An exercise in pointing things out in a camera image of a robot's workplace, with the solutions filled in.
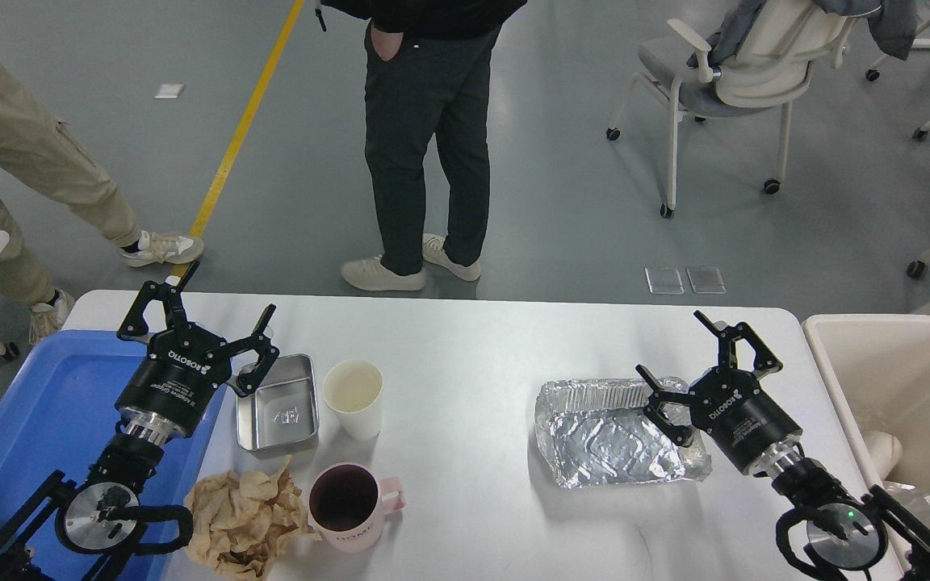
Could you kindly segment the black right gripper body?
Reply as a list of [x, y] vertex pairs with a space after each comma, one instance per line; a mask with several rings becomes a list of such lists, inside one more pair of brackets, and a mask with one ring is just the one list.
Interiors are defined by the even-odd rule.
[[709, 369], [688, 391], [693, 426], [709, 434], [742, 474], [765, 473], [764, 454], [794, 446], [803, 429], [765, 393], [753, 372]]

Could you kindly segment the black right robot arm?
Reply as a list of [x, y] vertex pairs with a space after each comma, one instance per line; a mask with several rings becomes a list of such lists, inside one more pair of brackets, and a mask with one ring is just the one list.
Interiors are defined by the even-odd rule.
[[775, 525], [777, 548], [805, 576], [866, 574], [888, 552], [890, 533], [897, 533], [909, 544], [902, 578], [930, 580], [930, 528], [881, 486], [855, 499], [805, 455], [802, 428], [760, 384], [783, 365], [752, 326], [694, 315], [718, 342], [716, 364], [684, 393], [664, 389], [645, 366], [636, 366], [651, 391], [643, 415], [674, 444], [691, 445], [701, 431], [741, 474], [771, 479], [791, 503]]

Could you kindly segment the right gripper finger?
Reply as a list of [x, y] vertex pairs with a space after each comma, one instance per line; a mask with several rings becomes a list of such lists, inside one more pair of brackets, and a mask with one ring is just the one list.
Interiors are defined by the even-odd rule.
[[643, 405], [643, 415], [653, 423], [665, 437], [678, 446], [691, 446], [693, 444], [694, 427], [690, 425], [675, 425], [667, 418], [664, 412], [665, 404], [676, 404], [683, 408], [690, 408], [693, 396], [687, 393], [669, 392], [657, 382], [657, 379], [643, 365], [635, 365], [635, 371], [641, 376], [651, 393], [648, 402]]
[[745, 321], [740, 321], [737, 326], [730, 326], [726, 321], [709, 320], [709, 317], [701, 311], [695, 311], [693, 315], [717, 339], [717, 364], [711, 368], [714, 373], [730, 374], [742, 371], [739, 368], [737, 353], [737, 345], [740, 341], [745, 341], [752, 347], [754, 361], [750, 373], [756, 378], [763, 378], [765, 375], [783, 369], [782, 361]]

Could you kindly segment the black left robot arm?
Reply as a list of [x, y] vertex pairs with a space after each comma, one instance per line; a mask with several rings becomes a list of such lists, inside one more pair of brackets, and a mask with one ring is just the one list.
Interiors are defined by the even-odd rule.
[[151, 579], [193, 534], [193, 486], [225, 387], [279, 357], [263, 309], [228, 340], [187, 319], [191, 280], [148, 281], [115, 333], [37, 345], [0, 404], [0, 580]]

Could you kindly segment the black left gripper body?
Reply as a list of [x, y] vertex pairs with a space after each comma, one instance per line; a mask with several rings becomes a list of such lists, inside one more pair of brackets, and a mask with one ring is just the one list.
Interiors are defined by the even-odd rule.
[[156, 333], [147, 356], [115, 401], [121, 433], [145, 441], [192, 437], [230, 364], [218, 354], [228, 340], [204, 328]]

